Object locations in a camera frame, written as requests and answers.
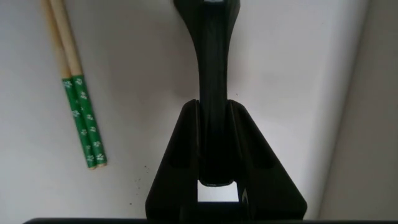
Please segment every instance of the white surface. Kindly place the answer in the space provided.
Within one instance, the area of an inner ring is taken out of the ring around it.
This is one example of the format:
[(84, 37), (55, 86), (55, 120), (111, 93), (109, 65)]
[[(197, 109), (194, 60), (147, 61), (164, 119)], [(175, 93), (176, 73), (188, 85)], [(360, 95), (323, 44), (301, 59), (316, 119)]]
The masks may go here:
[(324, 219), (398, 220), (398, 1), (371, 1)]
[[(144, 218), (180, 109), (198, 96), (193, 44), (171, 1), (67, 7), (109, 165), (85, 168), (39, 1), (2, 0), (1, 223)], [(297, 184), (307, 218), (318, 213), (365, 8), (242, 1), (234, 29), (229, 97), (246, 106)]]

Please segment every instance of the white paw print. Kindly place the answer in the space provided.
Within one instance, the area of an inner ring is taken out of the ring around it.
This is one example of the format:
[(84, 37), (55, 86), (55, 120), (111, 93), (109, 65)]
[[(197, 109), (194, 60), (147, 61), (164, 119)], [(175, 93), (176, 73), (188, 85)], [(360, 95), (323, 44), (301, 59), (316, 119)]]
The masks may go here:
[(101, 142), (96, 141), (96, 142), (93, 143), (93, 145), (94, 145), (94, 147), (99, 147), (101, 145)]
[(83, 80), (81, 80), (81, 78), (77, 78), (75, 82), (77, 85), (81, 85), (83, 83)]
[(81, 91), (80, 98), (87, 100), (87, 94), (85, 92)]
[(64, 81), (63, 85), (64, 85), (66, 88), (70, 88), (70, 87), (72, 87), (72, 82), (71, 82), (71, 81)]
[(72, 111), (72, 114), (75, 118), (79, 117), (80, 113), (77, 110)]
[(103, 161), (104, 160), (104, 155), (102, 155), (101, 153), (97, 155), (97, 160), (98, 161)]
[(88, 162), (93, 162), (94, 161), (94, 156), (93, 155), (87, 156), (87, 161)]

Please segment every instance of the green chopstick handle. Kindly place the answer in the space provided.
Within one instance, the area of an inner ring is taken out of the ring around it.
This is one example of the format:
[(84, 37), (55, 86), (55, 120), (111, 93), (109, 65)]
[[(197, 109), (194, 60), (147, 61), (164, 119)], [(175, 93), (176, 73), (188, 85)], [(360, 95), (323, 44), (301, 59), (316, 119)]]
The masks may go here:
[(107, 162), (101, 136), (98, 131), (97, 122), (94, 117), (93, 107), (90, 97), (88, 96), (87, 86), (83, 75), (74, 75), (73, 83), (77, 92), (81, 112), (83, 113), (86, 126), (88, 128), (88, 136), (93, 146), (93, 152), (98, 165), (105, 165)]
[(72, 78), (63, 78), (62, 83), (65, 87), (65, 91), (68, 96), (70, 109), (72, 110), (73, 118), (75, 119), (75, 124), (79, 133), (79, 138), (81, 146), (83, 148), (83, 153), (86, 158), (88, 168), (95, 168), (96, 161), (93, 153), (93, 147), (91, 146), (91, 141), (88, 136), (88, 130), (86, 127), (85, 120), (81, 113), (81, 108), (79, 104), (79, 99), (76, 94), (76, 90), (73, 86)]

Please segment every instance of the chopstick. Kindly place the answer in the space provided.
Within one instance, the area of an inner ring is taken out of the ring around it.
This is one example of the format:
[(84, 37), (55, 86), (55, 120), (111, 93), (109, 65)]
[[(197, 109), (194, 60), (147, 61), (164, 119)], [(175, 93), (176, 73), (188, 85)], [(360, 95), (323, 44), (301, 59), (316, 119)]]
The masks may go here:
[(42, 0), (42, 6), (44, 14), (46, 16), (47, 24), (49, 27), (50, 35), (54, 45), (55, 56), (60, 69), (60, 75), (62, 83), (65, 87), (65, 91), (68, 96), (69, 105), (72, 110), (72, 115), (75, 120), (76, 128), (80, 138), (83, 153), (85, 155), (87, 166), (90, 170), (96, 168), (96, 161), (93, 154), (90, 138), (87, 135), (87, 127), (83, 116), (81, 115), (80, 104), (78, 103), (78, 97), (73, 87), (73, 80), (70, 73), (69, 66), (67, 64), (63, 45), (61, 42), (60, 34), (58, 33), (57, 24), (54, 19), (54, 14), (50, 2), (48, 0)]
[(50, 0), (50, 3), (61, 37), (62, 45), (65, 49), (65, 55), (67, 57), (68, 65), (72, 74), (73, 83), (75, 84), (75, 90), (79, 96), (78, 99), (81, 105), (81, 112), (83, 113), (86, 125), (88, 127), (88, 136), (93, 145), (93, 152), (97, 166), (105, 166), (107, 163), (107, 158), (104, 152), (101, 136), (98, 131), (90, 97), (88, 96), (83, 70), (81, 69), (81, 63), (78, 57), (75, 39), (73, 38), (69, 25), (68, 14), (66, 12), (65, 5), (62, 0)]

